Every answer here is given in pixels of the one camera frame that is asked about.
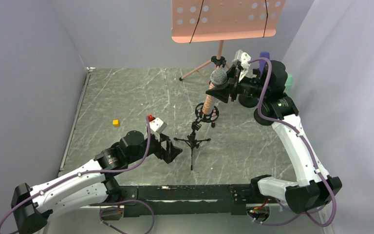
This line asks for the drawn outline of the black shock-mount tripod stand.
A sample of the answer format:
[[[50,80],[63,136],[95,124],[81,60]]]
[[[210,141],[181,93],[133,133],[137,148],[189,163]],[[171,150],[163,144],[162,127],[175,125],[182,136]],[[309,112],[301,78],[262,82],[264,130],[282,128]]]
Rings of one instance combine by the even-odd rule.
[[[211,141],[211,138],[207,139],[196,139],[196,133],[200,130],[202,123],[210,123],[211,127],[215,127],[215,122],[219,117],[219,110],[216,106],[213,105],[211,108],[209,114],[205,114],[204,110],[207,110],[205,108],[204,103],[199,103],[195,108],[195,117],[196,119],[191,124],[191,133],[187,136],[187,139],[180,139],[174,137],[173,139],[175,141],[183,141],[185,142],[189,148],[190,148],[190,157],[191,157],[191,164],[190,164],[190,170],[193,170],[193,150],[198,149],[200,144],[204,141]]]

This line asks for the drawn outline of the black round-base mic stand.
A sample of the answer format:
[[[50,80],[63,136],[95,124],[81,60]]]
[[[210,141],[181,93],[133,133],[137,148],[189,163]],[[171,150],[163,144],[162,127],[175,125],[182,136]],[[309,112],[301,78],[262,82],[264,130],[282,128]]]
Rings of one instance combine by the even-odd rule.
[[[262,126],[271,126],[273,124],[273,121],[262,118],[261,115],[259,114],[258,110],[259,109],[256,108],[255,111],[254,111],[253,116],[254,116],[255,121]]]
[[[254,108],[258,105],[259,99],[256,97],[239,96],[238,101],[243,107]]]

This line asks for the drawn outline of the mint green microphone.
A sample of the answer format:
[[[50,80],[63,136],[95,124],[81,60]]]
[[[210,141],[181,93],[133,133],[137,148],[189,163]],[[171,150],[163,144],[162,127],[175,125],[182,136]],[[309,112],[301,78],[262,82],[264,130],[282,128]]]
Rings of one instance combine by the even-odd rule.
[[[285,92],[289,94],[293,87],[293,76],[288,74],[287,80],[285,82]]]

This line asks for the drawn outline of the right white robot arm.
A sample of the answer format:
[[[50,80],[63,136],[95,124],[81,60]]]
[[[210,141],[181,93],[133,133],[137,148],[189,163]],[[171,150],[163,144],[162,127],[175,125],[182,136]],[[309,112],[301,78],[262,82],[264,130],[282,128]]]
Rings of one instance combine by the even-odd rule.
[[[251,179],[253,196],[273,197],[286,202],[296,214],[306,213],[327,205],[342,187],[338,177],[331,177],[320,163],[302,127],[299,111],[285,92],[288,79],[285,65],[276,60],[253,70],[254,78],[244,76],[238,64],[225,71],[215,69],[210,75],[212,88],[206,94],[227,103],[236,96],[255,98],[261,105],[254,111],[254,119],[263,126],[271,126],[279,136],[291,160],[296,181],[262,175]]]

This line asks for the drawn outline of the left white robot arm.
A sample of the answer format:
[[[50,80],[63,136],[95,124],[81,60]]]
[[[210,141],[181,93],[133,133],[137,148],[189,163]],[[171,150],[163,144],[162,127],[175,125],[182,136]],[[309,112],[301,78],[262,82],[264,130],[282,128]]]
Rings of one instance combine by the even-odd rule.
[[[115,176],[149,155],[169,164],[182,151],[165,134],[144,138],[140,131],[130,131],[74,171],[41,185],[23,183],[15,188],[11,202],[18,233],[33,234],[44,228],[51,217],[83,206],[122,201]]]

